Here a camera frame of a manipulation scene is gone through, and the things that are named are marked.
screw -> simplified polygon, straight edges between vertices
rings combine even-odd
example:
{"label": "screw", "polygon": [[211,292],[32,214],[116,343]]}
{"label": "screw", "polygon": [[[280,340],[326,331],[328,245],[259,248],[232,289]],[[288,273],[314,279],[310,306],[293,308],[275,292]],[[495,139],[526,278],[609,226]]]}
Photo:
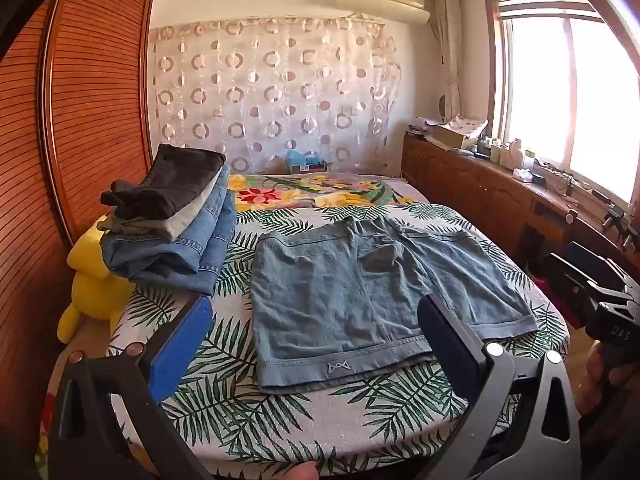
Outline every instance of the screw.
{"label": "screw", "polygon": [[145,349],[145,346],[142,343],[135,342],[135,343],[128,344],[127,347],[124,349],[124,351],[127,353],[127,355],[130,355],[131,357],[137,357],[140,354],[142,354],[144,349]]}
{"label": "screw", "polygon": [[560,364],[562,362],[562,356],[555,350],[549,350],[546,353],[546,358],[549,359],[555,365]]}
{"label": "screw", "polygon": [[76,364],[82,361],[83,357],[84,353],[81,350],[76,350],[75,352],[71,352],[71,354],[69,354],[68,360],[71,364]]}
{"label": "screw", "polygon": [[502,348],[502,345],[500,345],[499,343],[487,343],[485,348],[487,353],[494,357],[498,357],[499,355],[502,355],[502,352],[504,352],[504,348]]}

stuffed animal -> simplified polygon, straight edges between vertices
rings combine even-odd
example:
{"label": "stuffed animal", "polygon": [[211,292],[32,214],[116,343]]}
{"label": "stuffed animal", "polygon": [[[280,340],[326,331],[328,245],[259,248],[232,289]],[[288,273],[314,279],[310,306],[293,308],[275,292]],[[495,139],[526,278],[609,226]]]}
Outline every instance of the stuffed animal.
{"label": "stuffed animal", "polygon": [[76,333],[81,314],[110,322],[113,334],[127,300],[135,285],[125,278],[111,274],[102,260],[100,238],[96,224],[85,232],[73,246],[66,263],[76,270],[71,287],[71,304],[58,323],[58,339],[68,343]]}

folded jeans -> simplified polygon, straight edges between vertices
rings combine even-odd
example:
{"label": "folded jeans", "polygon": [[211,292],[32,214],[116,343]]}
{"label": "folded jeans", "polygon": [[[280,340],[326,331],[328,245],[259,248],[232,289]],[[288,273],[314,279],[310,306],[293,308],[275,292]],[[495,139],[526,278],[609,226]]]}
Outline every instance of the folded jeans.
{"label": "folded jeans", "polygon": [[116,206],[116,215],[124,220],[166,220],[202,193],[225,160],[210,150],[160,144],[142,184],[115,180],[100,202]]}
{"label": "folded jeans", "polygon": [[195,200],[189,202],[180,211],[171,218],[166,220],[149,220],[147,218],[134,218],[133,220],[123,220],[116,216],[115,211],[107,216],[106,220],[98,222],[100,231],[111,231],[112,233],[126,235],[142,235],[151,231],[155,231],[167,240],[174,241],[188,227],[194,218],[200,212],[202,206],[207,201],[213,187],[216,184],[220,171],[215,174],[207,187],[196,197]]}
{"label": "folded jeans", "polygon": [[225,200],[213,229],[211,238],[204,249],[200,267],[195,274],[185,274],[166,266],[161,260],[141,270],[131,278],[135,283],[152,283],[159,286],[185,288],[206,296],[213,296],[216,281],[220,275],[222,263],[226,257],[231,238],[236,227],[236,196],[226,190]]}
{"label": "folded jeans", "polygon": [[196,274],[218,222],[226,197],[229,167],[224,165],[200,212],[173,242],[149,232],[143,235],[106,233],[100,240],[102,259],[117,276],[135,282],[135,276],[154,264],[183,274]]}

blue foam pad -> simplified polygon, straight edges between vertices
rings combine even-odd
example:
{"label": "blue foam pad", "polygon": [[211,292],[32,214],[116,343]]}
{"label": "blue foam pad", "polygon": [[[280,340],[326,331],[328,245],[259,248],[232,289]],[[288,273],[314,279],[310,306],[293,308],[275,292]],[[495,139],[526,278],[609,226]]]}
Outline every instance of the blue foam pad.
{"label": "blue foam pad", "polygon": [[211,301],[202,297],[162,346],[149,371],[149,391],[156,402],[171,397],[178,389],[189,363],[211,328],[211,320]]}
{"label": "blue foam pad", "polygon": [[[483,366],[479,365],[478,360],[484,362],[480,338],[467,324],[456,318],[442,298],[436,294],[430,294],[420,300],[417,314],[420,329],[442,366],[453,391],[463,399],[477,399],[482,386],[483,371]],[[473,348],[465,345],[461,337]]]}

wooden sliding door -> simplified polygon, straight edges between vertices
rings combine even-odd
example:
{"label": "wooden sliding door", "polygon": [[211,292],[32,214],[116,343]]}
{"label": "wooden sliding door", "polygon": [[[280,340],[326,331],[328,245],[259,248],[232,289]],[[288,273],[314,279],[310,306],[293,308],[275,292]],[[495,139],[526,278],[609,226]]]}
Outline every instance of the wooden sliding door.
{"label": "wooden sliding door", "polygon": [[0,61],[0,432],[28,452],[63,348],[66,254],[100,192],[150,165],[150,6],[47,0]]}

